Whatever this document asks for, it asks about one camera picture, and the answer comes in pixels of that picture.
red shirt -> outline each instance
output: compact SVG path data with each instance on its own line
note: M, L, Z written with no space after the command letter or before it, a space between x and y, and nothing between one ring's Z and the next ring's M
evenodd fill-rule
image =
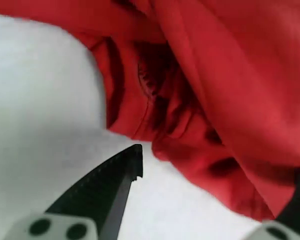
M276 216L300 168L300 0L0 0L102 72L107 127L233 211Z

